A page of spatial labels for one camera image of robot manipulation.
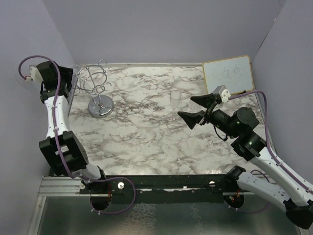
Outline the clear wine glass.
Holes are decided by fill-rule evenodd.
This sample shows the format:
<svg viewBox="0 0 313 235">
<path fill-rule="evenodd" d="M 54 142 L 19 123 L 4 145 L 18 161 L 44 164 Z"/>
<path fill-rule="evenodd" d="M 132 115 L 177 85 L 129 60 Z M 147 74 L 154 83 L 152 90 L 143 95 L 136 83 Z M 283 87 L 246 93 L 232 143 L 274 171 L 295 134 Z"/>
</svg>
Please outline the clear wine glass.
<svg viewBox="0 0 313 235">
<path fill-rule="evenodd" d="M 174 120 L 175 109 L 179 106 L 181 100 L 181 92 L 175 90 L 170 93 L 170 106 L 172 108 L 172 112 L 169 116 L 169 120 Z"/>
<path fill-rule="evenodd" d="M 202 106 L 199 105 L 199 104 L 197 104 L 197 103 L 195 103 L 194 101 L 192 101 L 192 100 L 190 99 L 190 101 L 189 101 L 189 110 L 190 110 L 192 113 L 197 113 L 197 112 L 199 112 L 199 111 L 202 110 Z"/>
<path fill-rule="evenodd" d="M 77 85 L 77 81 L 78 81 L 77 73 L 78 73 L 79 66 L 77 64 L 75 64 L 75 65 L 72 65 L 70 68 L 73 69 L 73 73 L 72 73 L 72 77 L 71 77 L 71 83 L 70 83 L 70 86 L 68 88 L 67 101 L 69 104 L 69 111 L 71 110 L 71 106 L 72 106 L 74 95 L 75 95 L 75 89 L 76 89 L 76 85 Z"/>
</svg>

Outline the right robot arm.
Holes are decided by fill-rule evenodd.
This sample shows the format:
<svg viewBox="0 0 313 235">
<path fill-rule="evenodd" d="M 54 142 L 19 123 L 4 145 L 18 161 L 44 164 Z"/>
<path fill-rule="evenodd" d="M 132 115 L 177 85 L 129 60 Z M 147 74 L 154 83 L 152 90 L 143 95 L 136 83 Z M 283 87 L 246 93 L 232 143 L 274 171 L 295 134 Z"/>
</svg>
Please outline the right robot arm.
<svg viewBox="0 0 313 235">
<path fill-rule="evenodd" d="M 313 185 L 273 152 L 267 138 L 263 139 L 254 132 L 259 120 L 251 108 L 240 108 L 232 116 L 215 109 L 218 104 L 242 96 L 229 93 L 193 96 L 190 99 L 206 110 L 178 112 L 178 115 L 190 129 L 196 124 L 210 123 L 221 130 L 228 138 L 234 139 L 231 146 L 237 155 L 263 170 L 275 182 L 271 184 L 258 180 L 243 168 L 235 166 L 224 180 L 229 191 L 240 188 L 253 192 L 280 208 L 294 225 L 308 230 L 313 224 Z"/>
</svg>

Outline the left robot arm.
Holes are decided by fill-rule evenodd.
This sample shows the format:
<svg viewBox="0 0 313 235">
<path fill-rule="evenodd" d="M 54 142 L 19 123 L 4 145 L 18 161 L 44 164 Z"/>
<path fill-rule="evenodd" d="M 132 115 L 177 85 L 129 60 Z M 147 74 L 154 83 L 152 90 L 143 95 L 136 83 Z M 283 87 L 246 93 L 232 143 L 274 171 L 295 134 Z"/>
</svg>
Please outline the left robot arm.
<svg viewBox="0 0 313 235">
<path fill-rule="evenodd" d="M 52 172 L 56 176 L 80 178 L 85 190 L 92 194 L 108 192 L 110 185 L 104 171 L 89 163 L 84 147 L 69 127 L 73 69 L 50 61 L 36 68 L 43 79 L 40 99 L 48 113 L 48 132 L 39 148 Z"/>
</svg>

